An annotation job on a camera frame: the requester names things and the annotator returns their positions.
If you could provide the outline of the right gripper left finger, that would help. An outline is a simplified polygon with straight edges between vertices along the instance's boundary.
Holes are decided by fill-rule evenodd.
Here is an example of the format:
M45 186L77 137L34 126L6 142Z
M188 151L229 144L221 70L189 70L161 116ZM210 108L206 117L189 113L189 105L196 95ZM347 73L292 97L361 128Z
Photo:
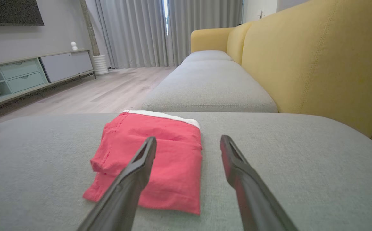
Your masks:
M132 229L140 195L149 183L156 147L155 137L145 140L89 212L78 231L130 231Z

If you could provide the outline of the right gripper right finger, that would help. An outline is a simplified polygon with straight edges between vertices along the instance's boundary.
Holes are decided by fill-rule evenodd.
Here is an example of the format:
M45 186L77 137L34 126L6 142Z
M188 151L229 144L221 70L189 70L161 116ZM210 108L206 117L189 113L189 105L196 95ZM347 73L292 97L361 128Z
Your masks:
M245 231L296 231L297 227L230 136L220 139L225 176L236 192Z

